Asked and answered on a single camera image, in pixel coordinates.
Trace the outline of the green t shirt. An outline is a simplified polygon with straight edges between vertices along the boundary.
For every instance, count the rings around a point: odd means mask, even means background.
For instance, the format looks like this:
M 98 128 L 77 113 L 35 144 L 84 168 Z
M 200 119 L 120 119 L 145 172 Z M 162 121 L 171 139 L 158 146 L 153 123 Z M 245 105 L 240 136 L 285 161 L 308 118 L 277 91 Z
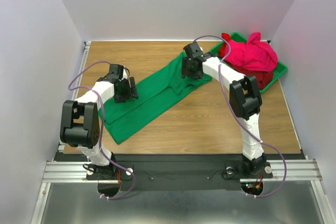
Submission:
M 183 57 L 181 53 L 165 67 L 137 83 L 138 99 L 121 103 L 110 99 L 104 103 L 104 126 L 117 144 L 212 80 L 207 74 L 202 79 L 181 78 Z

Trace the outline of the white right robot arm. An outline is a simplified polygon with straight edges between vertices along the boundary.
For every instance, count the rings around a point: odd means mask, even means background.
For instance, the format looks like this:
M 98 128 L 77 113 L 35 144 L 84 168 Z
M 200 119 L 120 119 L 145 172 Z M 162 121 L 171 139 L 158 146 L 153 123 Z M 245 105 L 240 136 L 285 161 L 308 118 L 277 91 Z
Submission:
M 243 140 L 244 175 L 253 177 L 266 164 L 259 131 L 259 114 L 262 105 L 257 79 L 229 67 L 211 52 L 203 52 L 197 42 L 183 48 L 182 78 L 202 79 L 206 75 L 219 81 L 229 109 L 238 122 Z

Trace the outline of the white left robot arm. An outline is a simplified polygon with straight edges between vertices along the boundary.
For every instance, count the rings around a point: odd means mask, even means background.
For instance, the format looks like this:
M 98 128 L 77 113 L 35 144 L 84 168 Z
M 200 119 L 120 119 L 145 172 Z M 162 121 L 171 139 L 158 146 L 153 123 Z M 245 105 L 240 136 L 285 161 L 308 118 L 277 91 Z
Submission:
M 100 77 L 86 93 L 62 105 L 60 140 L 81 151 L 90 164 L 83 167 L 89 176 L 112 179 L 123 170 L 116 164 L 114 154 L 102 143 L 104 104 L 137 99 L 135 79 L 127 67 L 110 64 L 108 73 Z

